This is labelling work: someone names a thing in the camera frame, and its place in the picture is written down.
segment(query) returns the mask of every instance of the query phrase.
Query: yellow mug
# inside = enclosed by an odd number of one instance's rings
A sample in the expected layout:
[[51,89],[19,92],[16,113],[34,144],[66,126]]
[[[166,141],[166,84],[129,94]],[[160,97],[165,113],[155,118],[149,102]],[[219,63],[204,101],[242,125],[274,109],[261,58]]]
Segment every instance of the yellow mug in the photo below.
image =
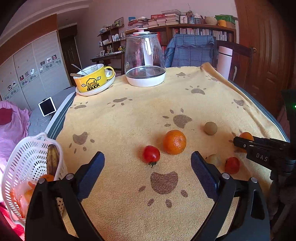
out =
[[[107,69],[112,70],[112,74],[109,74]],[[86,76],[83,77],[73,77],[78,90],[83,92],[88,92],[104,85],[107,80],[112,79],[115,76],[115,71],[112,67],[106,66],[103,64],[94,64],[84,68],[82,71],[79,71],[77,74],[82,74]]]
[[226,27],[226,21],[221,19],[221,20],[218,20],[218,25],[221,26],[221,27]]

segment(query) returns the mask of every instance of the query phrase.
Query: white kettle base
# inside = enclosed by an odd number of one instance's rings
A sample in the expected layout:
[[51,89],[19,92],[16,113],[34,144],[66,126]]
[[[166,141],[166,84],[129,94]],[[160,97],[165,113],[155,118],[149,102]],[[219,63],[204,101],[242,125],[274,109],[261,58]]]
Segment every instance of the white kettle base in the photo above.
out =
[[134,79],[126,76],[129,84],[135,87],[152,87],[161,84],[165,79],[165,72],[157,77],[147,79]]

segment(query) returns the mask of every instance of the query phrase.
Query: wooden chair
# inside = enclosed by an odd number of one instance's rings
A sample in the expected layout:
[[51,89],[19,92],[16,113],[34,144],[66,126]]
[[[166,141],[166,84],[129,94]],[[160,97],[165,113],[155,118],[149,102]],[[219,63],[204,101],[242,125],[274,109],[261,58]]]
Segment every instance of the wooden chair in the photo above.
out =
[[[245,46],[237,44],[237,43],[222,41],[222,40],[216,40],[216,45],[217,45],[217,56],[219,54],[219,47],[220,46],[224,46],[224,47],[232,49],[232,60],[231,60],[230,73],[229,73],[228,79],[231,81],[234,81],[235,83],[237,82],[235,80],[237,79],[236,77],[238,77],[238,76],[240,78],[242,76],[244,76],[244,78],[246,79],[246,77],[248,75],[248,71],[249,71],[250,66],[252,64],[253,54],[257,52],[257,49],[255,49],[253,47],[248,48],[248,47],[245,47]],[[243,56],[246,56],[249,58],[247,69],[243,70],[245,73],[240,73],[242,71],[240,63],[239,63],[239,59],[240,59],[239,56],[240,55],[243,55]]]

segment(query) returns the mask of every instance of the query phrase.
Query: brown door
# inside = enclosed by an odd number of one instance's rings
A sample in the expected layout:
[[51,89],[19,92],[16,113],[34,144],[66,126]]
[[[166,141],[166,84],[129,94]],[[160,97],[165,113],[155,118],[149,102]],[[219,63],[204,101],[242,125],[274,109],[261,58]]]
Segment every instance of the brown door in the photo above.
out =
[[[239,19],[239,43],[257,53],[246,79],[238,84],[274,117],[283,105],[281,90],[291,87],[294,65],[292,34],[267,0],[235,0]],[[241,66],[247,66],[242,60]]]
[[81,65],[78,57],[74,36],[63,38],[60,40],[60,42],[61,42],[62,52],[65,60],[65,65],[66,65],[71,83],[73,86],[76,86],[75,81],[73,77],[70,76],[70,74],[77,73],[79,69],[75,68],[71,64],[75,64],[79,68],[81,68]]

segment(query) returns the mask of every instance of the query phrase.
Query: denim fabric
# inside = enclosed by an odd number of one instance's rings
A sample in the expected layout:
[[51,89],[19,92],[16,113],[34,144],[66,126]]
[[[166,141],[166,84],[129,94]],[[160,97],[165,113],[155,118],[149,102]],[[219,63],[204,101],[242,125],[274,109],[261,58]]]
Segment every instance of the denim fabric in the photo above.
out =
[[176,34],[165,51],[165,66],[201,66],[203,63],[213,64],[215,37],[190,34]]

